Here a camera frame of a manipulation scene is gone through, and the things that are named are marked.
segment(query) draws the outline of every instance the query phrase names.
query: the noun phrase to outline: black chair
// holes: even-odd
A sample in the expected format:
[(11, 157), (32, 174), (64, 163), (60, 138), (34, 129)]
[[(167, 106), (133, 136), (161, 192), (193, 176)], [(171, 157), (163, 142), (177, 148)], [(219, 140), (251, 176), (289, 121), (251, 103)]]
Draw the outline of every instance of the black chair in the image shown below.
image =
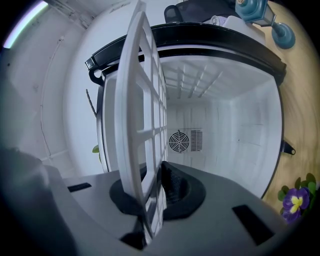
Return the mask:
[(236, 16), (236, 0), (188, 0), (170, 5), (164, 10), (166, 23), (198, 22), (210, 20), (212, 16)]

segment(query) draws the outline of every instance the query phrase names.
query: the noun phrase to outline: yellow flower center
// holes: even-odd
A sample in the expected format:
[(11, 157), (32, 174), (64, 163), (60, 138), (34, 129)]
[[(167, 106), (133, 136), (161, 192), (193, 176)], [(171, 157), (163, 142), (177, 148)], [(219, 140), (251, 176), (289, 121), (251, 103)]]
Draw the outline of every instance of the yellow flower center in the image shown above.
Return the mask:
[(290, 209), (290, 213), (294, 214), (303, 203), (302, 196), (299, 198), (296, 196), (291, 197), (291, 202), (293, 203), (293, 206)]

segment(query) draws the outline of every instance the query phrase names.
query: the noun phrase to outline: black plastic frame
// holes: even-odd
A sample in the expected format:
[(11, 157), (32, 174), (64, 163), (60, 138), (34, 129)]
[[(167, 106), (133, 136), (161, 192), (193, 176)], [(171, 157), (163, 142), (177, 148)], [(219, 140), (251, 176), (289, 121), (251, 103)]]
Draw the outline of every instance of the black plastic frame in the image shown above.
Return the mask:
[[(151, 31), (157, 48), (186, 46), (186, 48), (165, 51), (158, 49), (160, 58), (203, 55), (235, 60), (269, 73), (274, 77), (277, 85), (283, 82), (286, 75), (286, 64), (271, 50), (252, 38), (225, 27), (205, 23), (177, 22), (153, 26)], [(94, 83), (104, 86), (102, 76), (95, 76), (96, 70), (102, 71), (112, 67), (112, 71), (108, 71), (110, 73), (118, 69), (116, 62), (120, 59), (125, 40), (126, 36), (122, 36), (107, 44), (85, 62), (90, 79)], [(234, 53), (205, 48), (187, 48), (187, 45), (218, 47)], [(139, 60), (143, 61), (142, 58), (144, 58), (143, 55), (140, 56)]]

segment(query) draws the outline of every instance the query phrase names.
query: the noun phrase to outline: vertical slot vent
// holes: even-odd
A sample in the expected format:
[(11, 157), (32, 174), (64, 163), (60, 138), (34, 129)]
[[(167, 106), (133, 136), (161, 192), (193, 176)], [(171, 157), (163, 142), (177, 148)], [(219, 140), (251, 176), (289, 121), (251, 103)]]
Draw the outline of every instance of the vertical slot vent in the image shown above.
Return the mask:
[(203, 134), (201, 130), (191, 131), (191, 151), (202, 150)]

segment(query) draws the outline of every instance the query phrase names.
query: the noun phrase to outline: circular fan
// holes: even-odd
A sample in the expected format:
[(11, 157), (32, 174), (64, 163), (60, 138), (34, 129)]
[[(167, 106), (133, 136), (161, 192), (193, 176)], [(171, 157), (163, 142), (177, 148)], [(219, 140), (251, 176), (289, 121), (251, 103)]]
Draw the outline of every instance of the circular fan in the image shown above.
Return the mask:
[(169, 145), (174, 151), (181, 153), (188, 148), (189, 138), (187, 135), (178, 130), (178, 132), (171, 135)]

